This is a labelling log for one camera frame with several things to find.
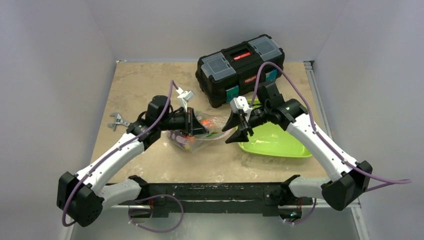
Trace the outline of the clear zip top bag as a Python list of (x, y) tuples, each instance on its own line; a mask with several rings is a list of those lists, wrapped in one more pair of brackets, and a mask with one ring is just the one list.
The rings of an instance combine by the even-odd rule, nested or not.
[(182, 148), (176, 144), (174, 144), (171, 139), (169, 138), (169, 135), (171, 132), (180, 132), (182, 133), (180, 130), (170, 130), (166, 132), (166, 136), (168, 138), (168, 140), (173, 143), (175, 146), (179, 147), (180, 149), (186, 151), (186, 152), (190, 152), (193, 153), (203, 147), (206, 147), (210, 144), (212, 144), (213, 142), (223, 139), (225, 137), (227, 137), (230, 133), (231, 130), (228, 131), (224, 131), (222, 132), (222, 128), (223, 126), (226, 124), (228, 117), (222, 116), (222, 115), (211, 115), (211, 114), (207, 114), (205, 112), (202, 112), (200, 110), (195, 110), (194, 111), (196, 118), (199, 120), (199, 122), (201, 122), (201, 120), (211, 120), (215, 123), (215, 128), (212, 130), (209, 130), (209, 134), (203, 134), (203, 135), (197, 135), (197, 136), (188, 136), (189, 139), (189, 146), (187, 146), (186, 148)]

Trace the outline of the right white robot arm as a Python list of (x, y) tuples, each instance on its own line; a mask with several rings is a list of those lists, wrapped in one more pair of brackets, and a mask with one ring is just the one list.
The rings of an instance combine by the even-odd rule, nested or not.
[(334, 210), (342, 211), (369, 186), (373, 168), (367, 161), (358, 162), (345, 153), (312, 119), (311, 113), (297, 99), (284, 100), (273, 82), (259, 85), (260, 105), (252, 108), (244, 96), (231, 100), (231, 114), (222, 131), (237, 128), (225, 141), (248, 142), (255, 127), (272, 123), (296, 138), (320, 163), (327, 176), (305, 178), (294, 175), (281, 184), (279, 204), (292, 204), (306, 197), (322, 199)]

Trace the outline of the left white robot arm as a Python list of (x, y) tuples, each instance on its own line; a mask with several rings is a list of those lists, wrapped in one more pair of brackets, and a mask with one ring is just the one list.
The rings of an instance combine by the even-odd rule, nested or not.
[(67, 171), (61, 175), (56, 205), (62, 210), (63, 226), (87, 227), (105, 208), (129, 201), (138, 205), (146, 203), (148, 184), (140, 177), (131, 176), (113, 185), (108, 182), (129, 161), (160, 139), (163, 131), (180, 131), (189, 137), (209, 134), (192, 107), (173, 110), (169, 96), (154, 96), (146, 111), (129, 124), (118, 142), (101, 157), (77, 173)]

